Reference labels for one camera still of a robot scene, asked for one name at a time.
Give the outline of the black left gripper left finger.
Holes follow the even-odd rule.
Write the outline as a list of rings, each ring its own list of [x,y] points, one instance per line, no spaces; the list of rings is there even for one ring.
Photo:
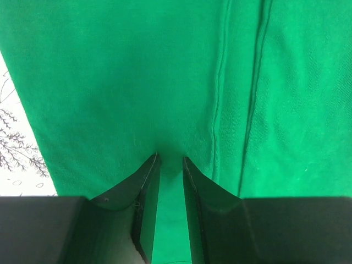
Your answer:
[[[150,263],[160,156],[108,191],[1,197],[1,263]]]

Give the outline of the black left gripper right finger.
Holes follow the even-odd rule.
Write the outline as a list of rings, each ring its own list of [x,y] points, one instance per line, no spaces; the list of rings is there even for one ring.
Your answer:
[[[351,198],[241,199],[183,159],[193,263],[351,263]]]

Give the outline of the green t shirt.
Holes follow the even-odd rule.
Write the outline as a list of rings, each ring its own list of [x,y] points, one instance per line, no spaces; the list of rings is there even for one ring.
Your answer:
[[[59,195],[161,156],[153,263],[191,261],[188,156],[239,197],[351,195],[351,1],[1,1]]]

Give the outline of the floral patterned table mat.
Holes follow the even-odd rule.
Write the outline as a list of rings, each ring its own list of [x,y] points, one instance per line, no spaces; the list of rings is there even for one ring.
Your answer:
[[[1,57],[1,195],[57,196],[3,57]]]

